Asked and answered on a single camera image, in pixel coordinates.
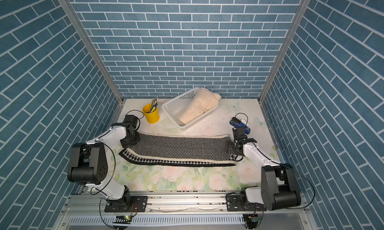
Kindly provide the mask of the black white patterned cloth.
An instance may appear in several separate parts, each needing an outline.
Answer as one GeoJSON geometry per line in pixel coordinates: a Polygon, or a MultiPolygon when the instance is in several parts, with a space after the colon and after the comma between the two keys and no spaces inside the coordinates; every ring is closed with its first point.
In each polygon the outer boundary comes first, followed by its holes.
{"type": "Polygon", "coordinates": [[[232,167],[236,155],[227,152],[228,135],[210,137],[160,136],[139,133],[140,141],[123,147],[119,155],[145,166],[232,167]]]}

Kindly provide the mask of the beige knitted scarf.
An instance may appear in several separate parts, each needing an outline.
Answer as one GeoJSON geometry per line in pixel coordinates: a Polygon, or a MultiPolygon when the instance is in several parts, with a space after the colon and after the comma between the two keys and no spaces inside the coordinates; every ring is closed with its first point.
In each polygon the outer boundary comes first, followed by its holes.
{"type": "Polygon", "coordinates": [[[200,88],[195,98],[177,115],[178,120],[186,125],[219,104],[222,97],[206,88],[200,88]]]}

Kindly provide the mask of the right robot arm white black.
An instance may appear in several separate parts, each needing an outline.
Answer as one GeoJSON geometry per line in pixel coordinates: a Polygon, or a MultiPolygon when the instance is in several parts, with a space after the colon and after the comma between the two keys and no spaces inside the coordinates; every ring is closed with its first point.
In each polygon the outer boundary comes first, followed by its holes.
{"type": "Polygon", "coordinates": [[[246,204],[263,204],[269,211],[298,209],[302,204],[296,172],[290,164],[283,164],[268,156],[253,138],[248,138],[244,127],[233,128],[234,141],[227,151],[247,157],[261,168],[261,185],[241,191],[246,204]]]}

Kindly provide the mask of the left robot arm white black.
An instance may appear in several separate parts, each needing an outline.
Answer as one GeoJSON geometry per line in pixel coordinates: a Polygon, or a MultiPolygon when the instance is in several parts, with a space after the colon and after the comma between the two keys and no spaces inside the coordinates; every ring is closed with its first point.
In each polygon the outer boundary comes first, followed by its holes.
{"type": "Polygon", "coordinates": [[[116,212],[131,207],[129,188],[113,179],[116,157],[112,147],[121,143],[127,148],[140,141],[140,119],[126,115],[123,122],[113,123],[104,133],[71,148],[67,178],[70,182],[85,185],[96,194],[106,197],[107,206],[116,212]]]}

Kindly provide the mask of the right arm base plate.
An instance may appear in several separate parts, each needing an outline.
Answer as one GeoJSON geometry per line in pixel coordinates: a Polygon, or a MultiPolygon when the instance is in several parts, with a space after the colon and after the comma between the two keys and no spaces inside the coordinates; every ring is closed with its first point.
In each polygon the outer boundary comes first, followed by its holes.
{"type": "Polygon", "coordinates": [[[225,198],[228,212],[264,212],[267,210],[266,206],[263,204],[249,203],[245,200],[245,197],[241,197],[234,192],[226,194],[225,198]]]}

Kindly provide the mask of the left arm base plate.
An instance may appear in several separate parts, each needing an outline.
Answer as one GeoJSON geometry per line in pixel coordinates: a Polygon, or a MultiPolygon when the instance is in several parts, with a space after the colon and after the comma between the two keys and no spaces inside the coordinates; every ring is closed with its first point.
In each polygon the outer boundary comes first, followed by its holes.
{"type": "Polygon", "coordinates": [[[131,196],[128,200],[107,200],[106,213],[143,213],[146,210],[148,196],[131,196]]]}

